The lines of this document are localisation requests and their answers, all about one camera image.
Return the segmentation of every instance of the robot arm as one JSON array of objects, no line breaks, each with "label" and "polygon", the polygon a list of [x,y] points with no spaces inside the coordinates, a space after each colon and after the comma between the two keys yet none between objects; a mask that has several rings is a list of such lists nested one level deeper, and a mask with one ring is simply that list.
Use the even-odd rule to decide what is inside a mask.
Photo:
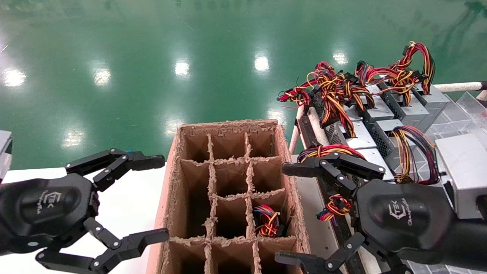
[{"label": "robot arm", "polygon": [[[0,185],[0,255],[39,249],[36,260],[52,270],[106,274],[123,260],[140,257],[144,249],[168,240],[166,229],[115,237],[95,220],[98,191],[109,188],[129,170],[163,167],[162,155],[110,149],[66,165],[65,177],[31,179]],[[83,176],[102,172],[93,182]],[[97,258],[60,253],[86,233],[107,250]]]},{"label": "robot arm", "polygon": [[[358,188],[341,170],[369,182]],[[305,273],[340,273],[338,268],[363,246],[385,260],[391,272],[401,274],[410,271],[401,259],[487,270],[482,251],[487,226],[481,220],[460,220],[441,188],[386,183],[379,179],[381,167],[338,153],[304,163],[285,163],[283,173],[320,176],[332,184],[353,204],[355,234],[328,259],[281,252],[276,254],[277,262],[298,263]]]}]

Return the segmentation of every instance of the epoxy floor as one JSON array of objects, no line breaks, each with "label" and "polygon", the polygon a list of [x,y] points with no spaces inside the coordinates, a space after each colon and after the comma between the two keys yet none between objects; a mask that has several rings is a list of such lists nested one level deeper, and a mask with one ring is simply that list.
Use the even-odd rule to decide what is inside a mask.
[{"label": "epoxy floor", "polygon": [[486,5],[0,0],[0,128],[14,133],[12,169],[111,147],[167,154],[182,123],[276,118],[290,135],[296,110],[279,91],[321,60],[344,71],[361,59],[390,64],[410,40],[429,46],[434,83],[486,80]]}]

